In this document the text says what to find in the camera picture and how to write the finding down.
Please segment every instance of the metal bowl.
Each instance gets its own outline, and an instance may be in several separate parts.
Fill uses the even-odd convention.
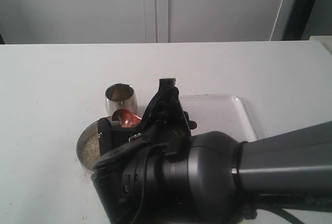
[[[112,117],[109,116],[107,117],[107,119],[109,121],[111,121]],[[76,145],[76,155],[77,158],[79,160],[79,162],[81,163],[83,169],[88,172],[89,174],[92,174],[93,171],[88,169],[84,163],[83,163],[83,157],[82,157],[82,151],[83,148],[85,146],[85,144],[87,143],[87,141],[89,140],[89,138],[91,138],[92,136],[96,135],[98,132],[98,121],[92,123],[91,125],[89,125],[81,134],[81,136],[79,137],[78,141],[77,141],[77,145]]]

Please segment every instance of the copper spoon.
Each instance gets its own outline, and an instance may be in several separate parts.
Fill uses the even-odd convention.
[[[142,118],[127,109],[116,110],[112,115],[112,121],[120,121],[121,127],[134,127],[141,123]]]

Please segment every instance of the stainless steel cup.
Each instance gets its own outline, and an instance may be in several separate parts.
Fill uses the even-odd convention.
[[[137,114],[137,99],[133,87],[129,84],[118,83],[110,86],[105,92],[105,103],[108,115],[118,109],[127,109]]]

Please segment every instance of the white wall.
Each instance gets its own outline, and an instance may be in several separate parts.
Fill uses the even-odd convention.
[[[316,0],[302,39],[332,35],[332,0]]]
[[[278,40],[293,0],[0,0],[13,43]]]

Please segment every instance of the clear tray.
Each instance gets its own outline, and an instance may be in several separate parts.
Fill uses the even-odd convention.
[[[192,135],[221,131],[238,142],[255,141],[257,136],[241,99],[232,94],[180,96],[184,111],[197,122]]]

